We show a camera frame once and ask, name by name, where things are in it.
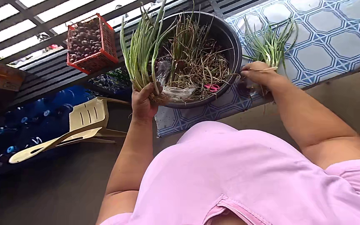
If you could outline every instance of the plastic bag on table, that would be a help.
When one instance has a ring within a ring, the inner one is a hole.
[[[170,74],[172,72],[172,62],[160,61],[157,66],[156,79],[162,84],[164,95],[168,96],[169,100],[172,102],[185,102],[189,100],[196,88],[188,87],[181,89],[165,86],[165,84],[169,83]]]

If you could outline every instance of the forearm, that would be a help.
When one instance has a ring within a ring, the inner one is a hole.
[[[358,136],[337,115],[287,79],[274,80],[269,89],[284,126],[302,151],[332,138]]]
[[[109,177],[106,194],[138,190],[153,159],[152,120],[132,120],[122,150]]]

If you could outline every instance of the blue tile pattern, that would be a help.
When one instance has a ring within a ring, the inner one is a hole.
[[[262,26],[259,18],[279,22],[290,15],[299,28],[296,44],[285,55],[287,76],[294,84],[304,88],[360,69],[360,0],[269,0],[227,18],[226,22],[238,34],[243,54],[253,55],[244,41],[244,17],[259,29]],[[285,74],[282,66],[278,72]],[[159,107],[155,117],[158,136],[245,111],[256,98],[259,97],[254,95],[249,99],[240,95],[233,85],[216,101],[202,107]]]

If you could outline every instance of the black plastic bowl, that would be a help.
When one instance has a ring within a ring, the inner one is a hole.
[[[183,12],[187,16],[191,15],[192,12]],[[163,29],[166,30],[173,21],[179,17],[180,14],[183,13],[176,13],[171,16],[164,18],[163,20]],[[194,19],[198,18],[200,12],[194,12]],[[214,38],[216,42],[223,47],[223,49],[228,49],[223,52],[224,57],[228,61],[228,66],[230,68],[230,74],[238,74],[240,72],[241,67],[241,59],[242,59],[242,49],[241,43],[238,39],[236,32],[230,27],[228,23],[224,20],[214,16],[210,13],[201,12],[200,16],[200,24],[209,25],[212,22],[212,26],[209,31],[209,37]],[[174,109],[189,109],[198,106],[206,105],[222,94],[224,94],[229,88],[230,85],[233,84],[234,80],[236,79],[237,75],[231,75],[227,78],[227,83],[224,83],[218,91],[216,91],[216,95],[211,95],[208,98],[203,100],[196,100],[189,103],[168,103],[167,107],[174,108]]]

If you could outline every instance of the person's left hand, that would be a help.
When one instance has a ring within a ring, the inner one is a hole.
[[[151,103],[149,96],[154,93],[154,84],[149,83],[140,92],[134,90],[132,94],[133,119],[137,121],[151,121],[158,111],[158,104]]]

